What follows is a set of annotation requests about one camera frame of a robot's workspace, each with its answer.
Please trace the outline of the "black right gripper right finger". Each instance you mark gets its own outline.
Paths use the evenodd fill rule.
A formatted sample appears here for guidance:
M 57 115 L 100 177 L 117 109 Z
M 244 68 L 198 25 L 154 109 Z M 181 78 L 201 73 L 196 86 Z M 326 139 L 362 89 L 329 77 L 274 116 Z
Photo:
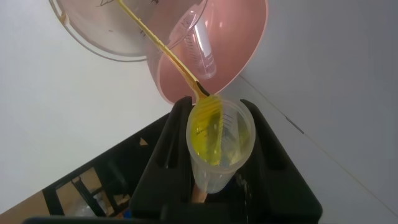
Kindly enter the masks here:
M 249 223 L 318 223 L 322 206 L 259 108 L 248 100 L 255 124 L 252 153 L 242 169 Z

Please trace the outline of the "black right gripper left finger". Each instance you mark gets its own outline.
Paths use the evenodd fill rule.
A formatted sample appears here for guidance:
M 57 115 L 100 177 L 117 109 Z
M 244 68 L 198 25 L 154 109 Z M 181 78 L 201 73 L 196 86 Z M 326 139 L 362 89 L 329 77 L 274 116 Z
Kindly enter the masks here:
M 190 96 L 173 106 L 141 179 L 129 202 L 133 218 L 160 218 L 168 205 L 189 202 L 191 164 L 185 131 L 192 110 Z

